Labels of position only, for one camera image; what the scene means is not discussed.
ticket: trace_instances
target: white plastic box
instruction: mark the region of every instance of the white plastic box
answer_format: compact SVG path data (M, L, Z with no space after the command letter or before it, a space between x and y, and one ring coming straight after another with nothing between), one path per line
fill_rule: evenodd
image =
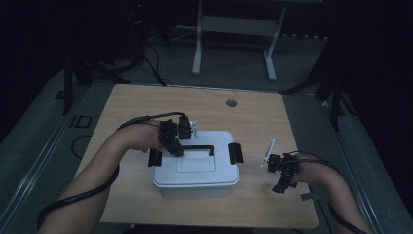
M185 150L176 157L162 156L162 166L154 170L153 182L166 198L223 197L239 178L237 164L232 165L228 144L234 142L226 131L199 131L198 138L181 140L182 145L213 145L209 150Z

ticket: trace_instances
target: forearm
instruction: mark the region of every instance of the forearm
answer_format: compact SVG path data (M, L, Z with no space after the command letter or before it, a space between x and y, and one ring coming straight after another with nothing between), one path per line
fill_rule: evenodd
M354 199L350 187L339 174L330 175L328 183L325 183L324 186L327 189L331 207L342 219L365 233L372 233ZM335 233L353 233L336 219L334 219L334 229Z
M59 200L78 195L104 184L113 175L127 148L111 136L100 147L90 163L60 195ZM106 205L109 188L52 211L46 216L40 233L94 233Z

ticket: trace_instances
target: human arm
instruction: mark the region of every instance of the human arm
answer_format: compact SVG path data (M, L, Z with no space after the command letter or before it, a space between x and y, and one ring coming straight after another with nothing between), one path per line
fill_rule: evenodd
M112 134L99 148L90 163L60 195L59 200L90 191L113 175L129 149L162 149L157 139L157 121L124 127ZM39 233L94 233L103 214L110 188L49 213Z
M298 159L317 159L308 154L295 155ZM352 191L343 177L334 169L319 163L301 162L299 173L294 176L292 183L306 182L321 184L327 190L331 207L344 220L364 231L373 233L367 221L361 214ZM354 233L334 218L335 233Z

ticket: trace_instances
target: dark floor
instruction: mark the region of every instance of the dark floor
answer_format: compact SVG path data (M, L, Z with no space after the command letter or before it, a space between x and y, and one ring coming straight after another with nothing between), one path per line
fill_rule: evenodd
M152 38L151 45L156 51L152 48L146 51L152 64L156 64L156 53L159 53L159 74L169 85L276 93L304 81L325 45L325 41L317 39L280 39L273 54L278 80L270 82L262 44L246 46L237 41L237 45L233 45L226 41L221 45L216 44L216 40L206 40L201 74L193 76L193 31L183 31L173 34L177 39L172 40L171 49L158 38ZM123 77L134 84L158 85L147 62ZM90 86L75 82L74 105L62 116L62 100L55 99L63 87L60 72L32 101L0 144L1 233L36 232L38 212L51 203L74 176L80 163L76 155L82 155L86 149L87 136L94 132L113 85L113 81L97 74ZM328 120L329 102L316 101L312 96L317 86L283 96L298 148L314 152L339 167L376 233L413 233L412 219L363 124L343 106L340 131L335 132ZM92 123L88 128L70 127L75 116L92 117ZM325 191L317 186L313 189L321 195L319 203L315 203L319 227L299 231L328 233L328 217L323 214L328 202L323 196ZM123 233L130 227L129 224L101 223L96 233ZM252 231L256 234L297 232L261 228Z

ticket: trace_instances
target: box lid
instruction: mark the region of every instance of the box lid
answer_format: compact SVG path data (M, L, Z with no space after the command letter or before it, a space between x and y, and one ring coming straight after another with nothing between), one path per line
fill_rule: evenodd
M213 145L214 156L210 156L206 149L186 149L181 157L163 154L162 166L154 170L153 181L157 187L212 187L238 182L238 166L231 164L228 149L228 144L234 142L233 136L227 131L198 131L197 136L180 143Z

